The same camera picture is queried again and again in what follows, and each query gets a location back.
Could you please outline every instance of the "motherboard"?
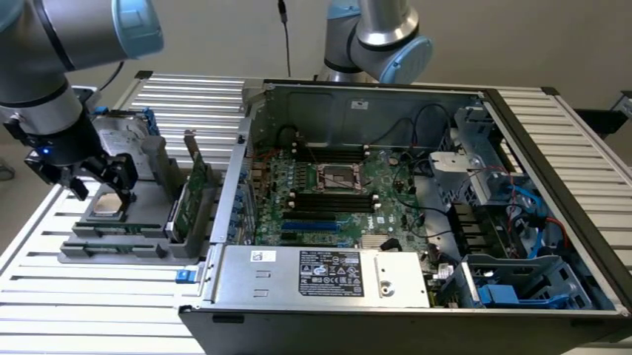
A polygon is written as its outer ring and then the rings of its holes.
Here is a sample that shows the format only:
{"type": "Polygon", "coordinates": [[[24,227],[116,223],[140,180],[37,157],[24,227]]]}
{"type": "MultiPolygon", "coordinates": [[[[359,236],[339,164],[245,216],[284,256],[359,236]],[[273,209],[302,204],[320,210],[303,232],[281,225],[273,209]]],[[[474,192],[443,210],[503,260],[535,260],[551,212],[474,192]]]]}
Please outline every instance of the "motherboard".
{"type": "Polygon", "coordinates": [[[424,216],[414,208],[414,177],[400,156],[324,148],[256,156],[255,244],[379,249],[394,238],[403,251],[422,252],[424,216]]]}

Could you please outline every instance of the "open computer chassis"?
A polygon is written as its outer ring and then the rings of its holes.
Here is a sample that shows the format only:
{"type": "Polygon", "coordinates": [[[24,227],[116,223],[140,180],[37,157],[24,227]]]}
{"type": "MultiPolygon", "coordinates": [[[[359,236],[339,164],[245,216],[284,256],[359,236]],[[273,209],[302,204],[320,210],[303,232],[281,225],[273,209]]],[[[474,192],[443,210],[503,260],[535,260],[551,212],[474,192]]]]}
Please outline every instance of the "open computer chassis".
{"type": "Polygon", "coordinates": [[[180,307],[207,353],[559,354],[629,335],[629,272],[494,89],[255,80],[244,113],[180,307]]]}

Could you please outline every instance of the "power supply label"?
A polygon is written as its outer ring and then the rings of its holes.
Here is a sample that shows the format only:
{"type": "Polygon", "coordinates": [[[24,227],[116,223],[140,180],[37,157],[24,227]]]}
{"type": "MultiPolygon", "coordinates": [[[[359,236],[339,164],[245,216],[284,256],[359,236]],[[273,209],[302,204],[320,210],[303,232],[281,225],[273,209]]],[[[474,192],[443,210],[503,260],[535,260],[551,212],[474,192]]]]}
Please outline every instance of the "power supply label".
{"type": "Polygon", "coordinates": [[[356,251],[300,251],[298,291],[303,296],[363,297],[356,251]]]}

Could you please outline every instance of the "cpu socket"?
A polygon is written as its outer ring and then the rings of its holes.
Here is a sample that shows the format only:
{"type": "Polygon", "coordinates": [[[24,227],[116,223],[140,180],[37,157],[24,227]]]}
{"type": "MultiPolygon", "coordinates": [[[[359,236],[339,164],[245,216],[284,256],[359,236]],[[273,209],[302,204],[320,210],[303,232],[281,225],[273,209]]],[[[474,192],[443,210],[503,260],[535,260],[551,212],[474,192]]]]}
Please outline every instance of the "cpu socket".
{"type": "Polygon", "coordinates": [[[318,173],[318,190],[362,190],[359,165],[320,164],[315,170],[318,173]]]}

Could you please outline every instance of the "wire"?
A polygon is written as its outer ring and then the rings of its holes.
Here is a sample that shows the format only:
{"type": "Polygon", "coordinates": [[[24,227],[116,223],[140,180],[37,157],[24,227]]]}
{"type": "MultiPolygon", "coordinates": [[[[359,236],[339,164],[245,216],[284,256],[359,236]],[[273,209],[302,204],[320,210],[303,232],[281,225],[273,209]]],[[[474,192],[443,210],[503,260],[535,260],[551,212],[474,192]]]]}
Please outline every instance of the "wire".
{"type": "Polygon", "coordinates": [[[406,207],[408,207],[411,209],[424,209],[427,211],[435,211],[435,212],[440,213],[443,216],[447,217],[447,214],[443,211],[440,211],[439,209],[435,209],[434,207],[424,207],[424,206],[411,205],[411,204],[403,202],[402,199],[399,198],[399,194],[395,191],[395,181],[396,181],[396,177],[399,175],[399,172],[402,171],[402,168],[404,166],[406,166],[406,164],[400,165],[399,168],[395,171],[395,174],[392,175],[391,191],[392,191],[392,194],[395,196],[396,202],[399,202],[402,205],[404,205],[406,207]]]}
{"type": "Polygon", "coordinates": [[[412,137],[414,137],[414,139],[416,139],[416,137],[418,137],[418,135],[416,135],[416,122],[418,122],[418,119],[420,118],[423,111],[426,111],[426,109],[428,109],[430,107],[438,107],[440,109],[440,111],[443,111],[443,113],[444,113],[444,124],[447,125],[447,128],[450,127],[450,117],[451,116],[450,116],[444,106],[440,105],[440,104],[427,104],[418,110],[416,115],[414,116],[414,122],[412,122],[412,137]]]}
{"type": "Polygon", "coordinates": [[[534,194],[531,194],[526,189],[522,189],[518,186],[511,185],[511,186],[507,186],[507,187],[514,189],[517,194],[521,194],[521,195],[529,197],[533,200],[533,202],[535,203],[535,212],[538,212],[538,210],[542,207],[542,199],[539,197],[537,197],[534,194]]]}
{"type": "Polygon", "coordinates": [[[442,231],[439,233],[435,233],[432,235],[426,235],[426,238],[434,238],[434,237],[438,237],[439,235],[443,235],[443,234],[447,234],[447,233],[451,233],[451,230],[448,231],[442,231]]]}
{"type": "Polygon", "coordinates": [[[565,227],[562,225],[562,222],[559,222],[558,220],[555,220],[554,218],[551,217],[546,217],[546,222],[550,222],[553,224],[555,224],[559,229],[562,230],[562,237],[563,237],[563,247],[565,248],[569,248],[570,247],[570,240],[569,240],[569,235],[567,233],[565,232],[565,227]]]}
{"type": "Polygon", "coordinates": [[[535,244],[533,245],[531,252],[526,256],[527,259],[533,259],[534,257],[537,257],[537,252],[538,252],[539,248],[542,247],[542,239],[543,239],[543,230],[538,229],[537,230],[535,244]]]}
{"type": "Polygon", "coordinates": [[[114,72],[112,73],[112,75],[109,75],[109,78],[106,79],[105,81],[105,84],[102,84],[98,88],[98,91],[102,91],[105,90],[105,88],[109,86],[109,84],[113,82],[113,80],[116,79],[116,77],[118,76],[120,74],[120,70],[122,69],[122,65],[125,65],[125,62],[124,61],[120,61],[118,62],[118,66],[116,67],[114,69],[114,72]]]}
{"type": "Polygon", "coordinates": [[[285,32],[285,64],[287,64],[287,77],[291,78],[292,70],[289,67],[289,36],[287,35],[287,7],[283,0],[277,0],[277,14],[280,15],[280,23],[283,24],[283,30],[285,32]]]}
{"type": "Polygon", "coordinates": [[[287,23],[283,24],[285,31],[285,64],[287,64],[287,78],[292,77],[292,68],[289,66],[289,36],[287,35],[287,23]]]}
{"type": "Polygon", "coordinates": [[[439,235],[451,233],[451,229],[450,229],[448,231],[440,231],[440,232],[438,232],[438,233],[435,233],[435,234],[431,234],[431,235],[419,235],[419,234],[414,233],[412,228],[408,229],[408,232],[410,232],[416,238],[430,239],[430,238],[438,237],[439,235]]]}
{"type": "Polygon", "coordinates": [[[387,137],[387,135],[391,134],[391,132],[395,130],[396,126],[399,125],[399,123],[402,121],[407,121],[410,123],[410,125],[412,125],[412,120],[408,119],[408,117],[402,117],[399,120],[396,120],[395,124],[392,124],[391,128],[388,128],[388,130],[376,138],[374,139],[368,145],[371,146],[372,144],[375,144],[376,142],[379,142],[382,139],[384,139],[387,137]]]}
{"type": "Polygon", "coordinates": [[[463,179],[463,182],[461,183],[459,188],[455,190],[455,196],[457,196],[457,197],[461,196],[461,190],[462,190],[463,187],[465,187],[465,183],[466,183],[475,175],[478,175],[481,172],[485,172],[485,171],[487,171],[487,170],[497,170],[497,171],[499,171],[499,172],[503,172],[506,175],[509,175],[509,178],[510,178],[510,180],[513,181],[511,175],[509,174],[509,172],[506,171],[506,169],[505,169],[502,166],[493,166],[493,165],[485,166],[483,168],[478,169],[478,171],[477,171],[474,174],[467,175],[467,177],[463,179]]]}
{"type": "Polygon", "coordinates": [[[295,125],[292,125],[292,124],[283,124],[283,125],[280,125],[280,127],[276,129],[276,137],[275,137],[275,139],[273,139],[273,146],[275,146],[276,148],[279,147],[277,141],[280,140],[280,134],[281,134],[283,131],[284,131],[285,129],[288,129],[288,128],[294,131],[294,134],[298,133],[298,127],[296,127],[295,125]]]}

